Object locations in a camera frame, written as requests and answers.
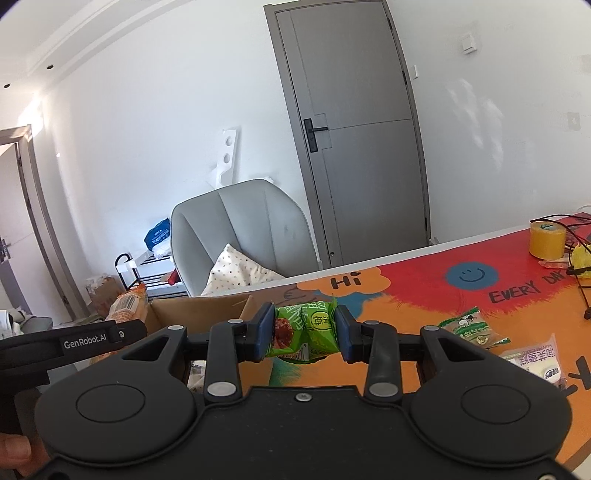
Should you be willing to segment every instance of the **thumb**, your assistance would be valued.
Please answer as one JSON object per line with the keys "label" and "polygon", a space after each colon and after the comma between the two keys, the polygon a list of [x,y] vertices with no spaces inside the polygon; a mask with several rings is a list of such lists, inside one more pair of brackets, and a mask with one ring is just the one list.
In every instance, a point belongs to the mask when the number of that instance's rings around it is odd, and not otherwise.
{"label": "thumb", "polygon": [[17,468],[31,460],[31,444],[22,435],[0,433],[0,468]]}

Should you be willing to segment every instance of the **open cardboard box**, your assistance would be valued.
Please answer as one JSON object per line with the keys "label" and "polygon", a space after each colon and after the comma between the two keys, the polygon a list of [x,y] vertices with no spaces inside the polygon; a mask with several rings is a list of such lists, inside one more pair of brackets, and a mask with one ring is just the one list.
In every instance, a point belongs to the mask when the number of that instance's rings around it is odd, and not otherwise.
{"label": "open cardboard box", "polygon": [[[148,335],[170,325],[187,327],[189,335],[206,333],[215,323],[231,319],[251,320],[259,306],[248,294],[153,300],[148,305],[145,324]],[[243,394],[253,385],[268,385],[272,367],[271,358],[265,358],[258,364],[240,363],[238,369]]]}

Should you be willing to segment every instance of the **yellow object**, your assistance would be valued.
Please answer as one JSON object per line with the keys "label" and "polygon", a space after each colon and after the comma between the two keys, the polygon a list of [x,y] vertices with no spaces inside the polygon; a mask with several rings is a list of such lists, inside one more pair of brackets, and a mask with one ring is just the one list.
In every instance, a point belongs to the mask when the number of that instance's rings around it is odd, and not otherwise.
{"label": "yellow object", "polygon": [[530,254],[542,260],[558,260],[564,255],[566,228],[554,222],[530,224]]}
{"label": "yellow object", "polygon": [[[570,254],[570,262],[575,269],[591,267],[591,254],[583,245],[577,245]],[[591,278],[591,272],[577,275],[579,278]]]}

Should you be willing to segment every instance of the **human hand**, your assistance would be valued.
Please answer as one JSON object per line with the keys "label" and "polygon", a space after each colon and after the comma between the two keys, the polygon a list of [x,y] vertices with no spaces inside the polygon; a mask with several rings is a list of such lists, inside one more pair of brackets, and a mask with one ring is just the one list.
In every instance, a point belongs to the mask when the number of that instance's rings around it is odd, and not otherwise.
{"label": "human hand", "polygon": [[0,433],[0,468],[16,469],[27,476],[49,461],[49,455],[39,437],[31,441],[22,435]]}

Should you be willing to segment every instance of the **blue plastic bag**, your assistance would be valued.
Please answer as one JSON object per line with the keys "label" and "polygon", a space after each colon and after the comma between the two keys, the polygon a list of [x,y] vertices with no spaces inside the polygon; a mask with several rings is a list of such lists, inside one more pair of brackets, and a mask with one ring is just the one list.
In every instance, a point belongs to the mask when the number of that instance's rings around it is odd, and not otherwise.
{"label": "blue plastic bag", "polygon": [[152,228],[146,238],[144,238],[144,242],[146,243],[146,247],[148,250],[153,251],[154,247],[158,245],[161,241],[166,240],[170,236],[170,218],[166,220],[162,220],[158,225]]}

